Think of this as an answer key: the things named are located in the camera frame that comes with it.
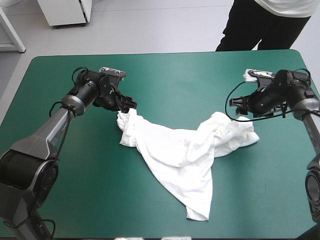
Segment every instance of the person's leg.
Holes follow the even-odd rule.
[[[277,16],[254,0],[235,0],[216,51],[251,50],[273,26]]]
[[[258,50],[289,49],[310,17],[281,17],[262,37]]]

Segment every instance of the gray floor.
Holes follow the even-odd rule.
[[[0,53],[0,123],[36,56],[213,51],[233,0],[93,0],[86,27],[52,29],[37,0],[4,7],[27,51]],[[320,86],[319,11],[293,45]]]

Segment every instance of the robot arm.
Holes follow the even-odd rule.
[[[229,104],[237,107],[238,114],[251,112],[254,117],[271,116],[279,111],[285,116],[289,107],[289,112],[304,123],[316,153],[307,166],[305,189],[312,219],[320,224],[320,101],[311,87],[310,73],[290,70],[267,76],[255,70],[247,73],[255,77],[258,89],[250,95],[232,98]]]
[[[70,122],[93,104],[110,111],[127,113],[136,108],[118,85],[124,71],[103,67],[100,72],[82,70],[74,87],[61,100],[60,108],[34,134],[15,142],[0,158],[0,217],[19,240],[51,239],[45,220],[37,210],[46,200],[58,177],[56,145]]]

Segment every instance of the green table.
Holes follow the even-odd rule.
[[[247,68],[305,67],[294,50],[36,57],[0,127],[0,152],[48,119],[52,103],[73,86],[71,73],[83,65],[126,71],[119,88],[138,102],[138,113],[174,129],[196,129],[223,112]],[[247,83],[233,96],[256,88]],[[215,160],[205,222],[186,219],[185,206],[157,182],[138,151],[119,145],[116,119],[115,112],[92,106],[70,125],[59,178],[39,210],[56,221],[56,237],[294,238],[314,225],[304,184],[315,153],[293,116],[254,123],[257,144]],[[10,236],[0,224],[0,237]]]

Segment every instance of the white shirt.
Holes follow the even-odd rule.
[[[314,14],[320,0],[255,0],[270,13],[289,18],[305,18]]]
[[[185,205],[186,217],[196,221],[209,219],[214,159],[259,140],[252,122],[231,121],[222,112],[197,130],[151,123],[132,108],[119,111],[116,122],[123,131],[120,144],[137,148],[155,178]]]

